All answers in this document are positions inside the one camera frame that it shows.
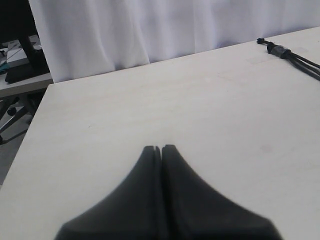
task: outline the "white curtain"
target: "white curtain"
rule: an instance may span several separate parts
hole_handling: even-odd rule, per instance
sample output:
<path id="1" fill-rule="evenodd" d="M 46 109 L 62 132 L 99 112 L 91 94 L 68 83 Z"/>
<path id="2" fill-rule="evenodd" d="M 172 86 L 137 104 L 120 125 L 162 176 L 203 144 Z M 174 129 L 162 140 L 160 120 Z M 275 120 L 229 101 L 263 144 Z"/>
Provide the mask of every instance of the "white curtain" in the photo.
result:
<path id="1" fill-rule="evenodd" d="M 29 0 L 53 80 L 320 26 L 319 0 Z"/>

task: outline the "white table top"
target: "white table top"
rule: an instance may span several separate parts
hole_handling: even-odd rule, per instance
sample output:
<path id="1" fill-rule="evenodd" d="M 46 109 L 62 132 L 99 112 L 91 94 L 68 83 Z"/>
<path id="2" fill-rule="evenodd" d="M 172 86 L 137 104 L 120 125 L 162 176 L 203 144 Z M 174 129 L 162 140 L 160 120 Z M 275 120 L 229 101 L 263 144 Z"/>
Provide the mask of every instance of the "white table top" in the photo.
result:
<path id="1" fill-rule="evenodd" d="M 0 98 L 45 89 L 49 84 L 54 83 L 51 73 L 31 77 L 11 84 L 8 84 L 5 80 L 6 74 L 0 75 Z"/>
<path id="2" fill-rule="evenodd" d="M 320 63 L 320 27 L 268 40 Z M 320 239 L 320 82 L 255 42 L 50 85 L 0 191 L 1 239 L 53 239 L 165 144 L 285 240 Z"/>

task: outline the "gray floor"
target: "gray floor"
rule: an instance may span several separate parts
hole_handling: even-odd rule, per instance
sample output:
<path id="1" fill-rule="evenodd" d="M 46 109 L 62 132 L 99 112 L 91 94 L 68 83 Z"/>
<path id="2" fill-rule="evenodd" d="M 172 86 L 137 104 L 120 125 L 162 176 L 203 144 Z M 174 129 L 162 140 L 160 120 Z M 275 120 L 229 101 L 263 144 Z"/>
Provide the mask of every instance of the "gray floor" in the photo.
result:
<path id="1" fill-rule="evenodd" d="M 9 115 L 5 114 L 5 116 L 0 120 L 0 126 L 2 126 L 10 118 L 11 117 Z M 30 121 L 31 115 L 23 116 L 19 121 L 15 122 L 1 134 L 2 138 L 4 140 L 8 140 L 13 136 L 19 134 L 21 131 L 26 130 L 29 127 L 28 123 Z M 10 140 L 6 144 L 0 145 L 0 188 L 6 178 L 9 168 L 14 161 L 14 158 L 24 137 L 25 134 L 22 134 Z"/>

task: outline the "black cord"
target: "black cord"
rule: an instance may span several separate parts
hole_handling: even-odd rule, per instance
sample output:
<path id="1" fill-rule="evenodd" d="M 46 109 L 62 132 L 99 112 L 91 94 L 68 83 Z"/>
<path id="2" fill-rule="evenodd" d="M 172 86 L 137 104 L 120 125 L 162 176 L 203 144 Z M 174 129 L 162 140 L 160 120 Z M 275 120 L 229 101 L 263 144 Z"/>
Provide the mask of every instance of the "black cord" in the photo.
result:
<path id="1" fill-rule="evenodd" d="M 284 46 L 274 44 L 271 41 L 266 41 L 264 38 L 258 38 L 258 44 L 266 45 L 269 54 L 288 60 L 293 66 L 305 74 L 320 81 L 320 65 L 316 64 L 298 54 L 293 53 L 290 49 Z"/>

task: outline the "table surface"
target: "table surface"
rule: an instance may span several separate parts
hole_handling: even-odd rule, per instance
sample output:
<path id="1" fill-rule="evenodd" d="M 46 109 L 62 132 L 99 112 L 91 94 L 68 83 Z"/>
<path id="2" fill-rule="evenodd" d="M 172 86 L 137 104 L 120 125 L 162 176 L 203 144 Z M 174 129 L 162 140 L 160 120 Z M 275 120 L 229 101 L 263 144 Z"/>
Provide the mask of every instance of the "table surface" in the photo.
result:
<path id="1" fill-rule="evenodd" d="M 320 27 L 268 38 L 320 63 Z M 48 87 L 0 191 L 4 240 L 53 239 L 146 145 L 175 144 L 286 240 L 320 239 L 320 82 L 254 41 Z"/>
<path id="2" fill-rule="evenodd" d="M 12 95 L 24 94 L 40 89 L 45 89 L 49 84 L 53 84 L 51 73 L 28 78 L 23 81 L 8 84 L 6 74 L 0 75 L 0 99 Z"/>

